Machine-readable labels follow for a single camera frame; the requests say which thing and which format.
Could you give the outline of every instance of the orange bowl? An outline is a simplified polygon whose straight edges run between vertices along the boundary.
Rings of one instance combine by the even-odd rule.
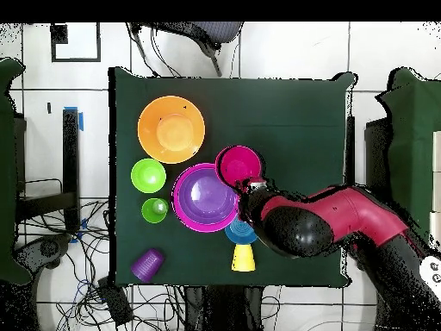
[[[138,138],[152,158],[177,164],[191,158],[202,145],[205,124],[199,109],[182,97],[159,97],[148,104],[138,121]]]

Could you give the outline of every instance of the purple bowl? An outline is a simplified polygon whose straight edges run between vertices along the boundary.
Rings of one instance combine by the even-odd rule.
[[[177,217],[195,231],[219,231],[237,215],[237,195],[217,178],[214,164],[198,164],[184,171],[172,195]]]

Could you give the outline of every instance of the green cloth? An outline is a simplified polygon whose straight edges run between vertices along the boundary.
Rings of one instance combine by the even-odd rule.
[[[9,96],[12,80],[24,71],[15,59],[0,59],[0,279],[26,284],[31,274],[12,258],[16,242],[16,138],[14,108]]]
[[[392,120],[388,150],[392,198],[416,221],[427,241],[432,211],[433,132],[441,130],[441,82],[424,80],[402,67],[391,90],[380,96]]]
[[[115,68],[116,101],[116,283],[138,284],[131,264],[149,248],[165,255],[154,284],[347,285],[341,252],[328,257],[289,259],[260,241],[252,244],[256,271],[233,272],[234,244],[223,230],[201,234],[186,228],[172,209],[158,224],[142,218],[150,197],[170,202],[177,176],[187,167],[214,162],[225,146],[247,145],[266,161],[266,175],[283,190],[312,194],[343,181],[346,91],[351,73],[335,80],[138,78]],[[165,165],[167,181],[155,194],[137,191],[132,166],[146,157],[138,142],[142,110],[167,95],[190,100],[205,121],[199,152],[181,164]]]

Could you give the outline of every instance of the pink cup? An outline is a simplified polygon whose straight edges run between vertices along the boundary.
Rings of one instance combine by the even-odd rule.
[[[262,162],[257,153],[246,146],[226,147],[216,156],[214,162],[217,177],[226,185],[235,188],[248,178],[262,174]]]

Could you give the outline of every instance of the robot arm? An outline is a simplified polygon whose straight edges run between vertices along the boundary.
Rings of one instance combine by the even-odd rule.
[[[242,219],[262,242],[280,254],[310,257],[338,248],[359,234],[364,270],[394,311],[411,329],[441,330],[441,261],[388,206],[359,187],[331,187],[302,199],[289,199],[259,182],[241,197]]]

